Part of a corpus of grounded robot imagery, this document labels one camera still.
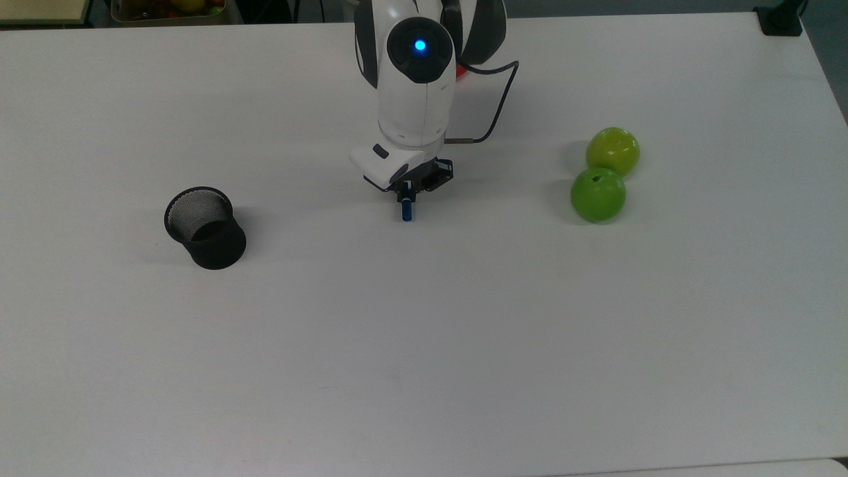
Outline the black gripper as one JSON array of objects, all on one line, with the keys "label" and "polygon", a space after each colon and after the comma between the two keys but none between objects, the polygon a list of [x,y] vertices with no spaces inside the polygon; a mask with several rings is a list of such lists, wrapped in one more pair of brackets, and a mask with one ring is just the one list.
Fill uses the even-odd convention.
[{"label": "black gripper", "polygon": [[412,181],[396,182],[396,200],[398,203],[415,203],[418,193],[433,192],[453,178],[453,161],[434,158],[412,171]]}]

